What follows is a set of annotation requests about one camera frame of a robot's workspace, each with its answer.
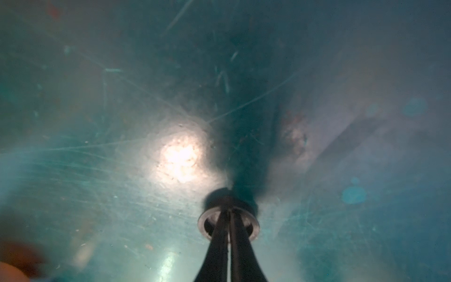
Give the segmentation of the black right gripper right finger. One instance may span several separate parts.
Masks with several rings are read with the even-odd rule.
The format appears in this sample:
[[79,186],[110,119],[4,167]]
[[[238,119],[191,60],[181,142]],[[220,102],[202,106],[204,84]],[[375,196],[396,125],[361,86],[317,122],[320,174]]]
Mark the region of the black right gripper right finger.
[[267,282],[251,246],[241,214],[230,212],[231,281]]

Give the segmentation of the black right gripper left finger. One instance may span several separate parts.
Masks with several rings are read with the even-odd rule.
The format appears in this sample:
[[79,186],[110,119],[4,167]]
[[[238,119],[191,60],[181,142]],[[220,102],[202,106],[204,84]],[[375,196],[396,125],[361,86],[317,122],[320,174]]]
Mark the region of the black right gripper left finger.
[[206,258],[195,282],[226,282],[229,244],[229,212],[219,214]]

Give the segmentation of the black round plug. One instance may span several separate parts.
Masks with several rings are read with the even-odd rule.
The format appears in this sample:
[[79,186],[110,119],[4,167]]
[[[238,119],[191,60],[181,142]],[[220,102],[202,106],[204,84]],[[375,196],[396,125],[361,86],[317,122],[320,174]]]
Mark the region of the black round plug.
[[230,188],[220,188],[209,193],[203,202],[204,211],[199,217],[197,227],[200,233],[211,240],[218,218],[224,207],[233,207],[241,213],[244,227],[250,242],[260,234],[260,224],[257,220],[258,207],[253,197]]

